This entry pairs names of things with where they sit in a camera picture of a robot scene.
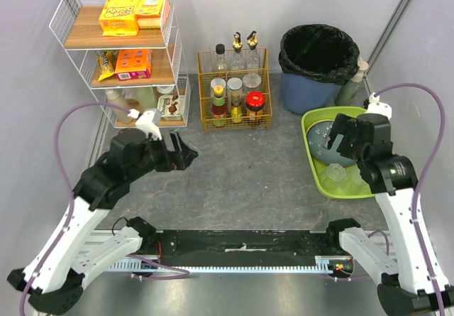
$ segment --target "clear plastic cup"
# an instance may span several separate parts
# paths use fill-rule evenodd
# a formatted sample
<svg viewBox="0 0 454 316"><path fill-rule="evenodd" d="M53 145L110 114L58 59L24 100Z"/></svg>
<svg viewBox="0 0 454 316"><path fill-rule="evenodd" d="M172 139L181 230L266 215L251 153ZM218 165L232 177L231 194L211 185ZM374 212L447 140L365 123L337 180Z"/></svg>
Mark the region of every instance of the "clear plastic cup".
<svg viewBox="0 0 454 316"><path fill-rule="evenodd" d="M347 178L342 184L342 190L349 195L359 195L368 193L369 185L361 178L360 169L354 167L348 173Z"/></svg>
<svg viewBox="0 0 454 316"><path fill-rule="evenodd" d="M333 192L340 187L345 180L347 173L341 165L337 163L330 164L322 174L320 174L320 183L325 190Z"/></svg>

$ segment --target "gold wire basket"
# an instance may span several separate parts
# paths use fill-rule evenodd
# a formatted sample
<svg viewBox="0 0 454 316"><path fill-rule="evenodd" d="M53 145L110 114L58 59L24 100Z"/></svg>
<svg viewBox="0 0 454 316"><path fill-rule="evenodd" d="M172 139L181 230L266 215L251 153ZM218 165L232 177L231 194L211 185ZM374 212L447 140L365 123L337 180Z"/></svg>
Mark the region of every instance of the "gold wire basket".
<svg viewBox="0 0 454 316"><path fill-rule="evenodd" d="M229 63L233 50L226 50L226 62ZM250 50L242 50L243 57L246 58ZM271 105L271 94L270 94L270 76L268 74L268 50L267 48L258 48L260 56L260 69L254 70L236 70L227 72L213 72L213 64L216 60L216 52L206 51L199 52L197 54L198 71L199 71L199 93L200 93L200 115L201 124L204 128L204 132L218 131L226 129L245 129L245 128L258 128L265 127L269 130L271 127L272 120L272 105ZM248 120L244 114L246 111L245 98L247 92L241 97L241 109L243 111L243 118L240 123L234 122L231 115L227 112L225 117L225 124L223 126L215 126L213 113L211 110L211 81L216 77L222 77L228 79L232 77L243 78L246 74L255 72L259 74L262 82L256 91L260 91L265 95L265 107L263 109L263 115L260 120L254 122Z"/></svg>

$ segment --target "black cap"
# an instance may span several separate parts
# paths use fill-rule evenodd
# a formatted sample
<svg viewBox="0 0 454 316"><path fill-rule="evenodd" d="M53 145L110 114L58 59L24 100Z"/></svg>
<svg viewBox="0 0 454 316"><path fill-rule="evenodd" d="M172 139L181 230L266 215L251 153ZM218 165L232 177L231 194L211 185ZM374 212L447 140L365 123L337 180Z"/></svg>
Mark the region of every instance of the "black cap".
<svg viewBox="0 0 454 316"><path fill-rule="evenodd" d="M224 46L224 44L216 45L216 53L218 55L223 55L225 51L226 51L226 47Z"/></svg>

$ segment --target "white wall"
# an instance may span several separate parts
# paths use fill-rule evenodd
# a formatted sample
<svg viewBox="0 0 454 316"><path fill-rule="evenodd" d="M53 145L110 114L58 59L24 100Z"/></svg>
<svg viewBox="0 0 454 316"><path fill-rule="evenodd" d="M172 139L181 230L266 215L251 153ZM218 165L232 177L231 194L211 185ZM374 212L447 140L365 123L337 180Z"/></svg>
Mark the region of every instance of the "white wall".
<svg viewBox="0 0 454 316"><path fill-rule="evenodd" d="M454 283L454 0L414 0L370 73L374 90L417 82L440 95L447 113L445 138L422 190L421 204L438 259ZM418 173L438 133L432 98L416 89L395 90L381 98L393 107L393 141Z"/></svg>
<svg viewBox="0 0 454 316"><path fill-rule="evenodd" d="M232 48L233 34L257 30L270 50L270 69L280 72L279 42L290 28L326 23L349 33L367 59L399 0L175 0L184 53L196 72L196 53L217 43Z"/></svg>
<svg viewBox="0 0 454 316"><path fill-rule="evenodd" d="M52 153L57 120L73 105L94 100L48 28L58 2L0 5L2 315L18 315L20 294L6 282L9 271L31 262L67 206ZM73 183L87 164L99 114L88 108L64 126L61 153Z"/></svg>

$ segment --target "white wire basket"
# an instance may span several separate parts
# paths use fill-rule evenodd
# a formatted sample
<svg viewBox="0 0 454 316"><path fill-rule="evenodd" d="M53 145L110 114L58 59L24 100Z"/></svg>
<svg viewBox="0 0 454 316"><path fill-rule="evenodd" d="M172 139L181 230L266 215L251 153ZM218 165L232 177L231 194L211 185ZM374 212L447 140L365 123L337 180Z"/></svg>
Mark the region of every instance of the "white wire basket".
<svg viewBox="0 0 454 316"><path fill-rule="evenodd" d="M105 3L106 0L61 0L49 24L50 30L65 49L94 98L98 102L105 102L105 89L152 87L157 91L157 86L173 85L184 100L182 120L173 123L163 121L160 126L187 126L191 87L187 73L180 73L184 54L173 0L165 0L160 17L160 28L140 29L134 37L102 35L99 15ZM153 49L149 79L120 82L115 76L111 76L101 82L98 81L96 54L98 50L133 48ZM102 110L114 127L134 126L134 123L128 126L121 125L111 109L102 107Z"/></svg>
<svg viewBox="0 0 454 316"><path fill-rule="evenodd" d="M160 34L161 39L156 39L154 42L150 42L148 45L144 45L142 48L166 48L169 43L170 30L174 21L175 7L173 0L166 0L167 3L164 5L164 12L161 14L160 22ZM74 24L77 21L77 18L82 18L79 15L82 14L84 9L87 8L99 8L99 13L101 13L102 7L106 3L106 0L61 0L60 5L55 12L49 27L50 30L54 33L55 37L58 39L62 47L69 48L72 50L111 50L115 47L109 45L108 47L103 47L102 45L92 45L87 43L86 45L71 44L67 45L68 38L72 35L74 29ZM122 45L117 48L137 48L136 46L127 46Z"/></svg>

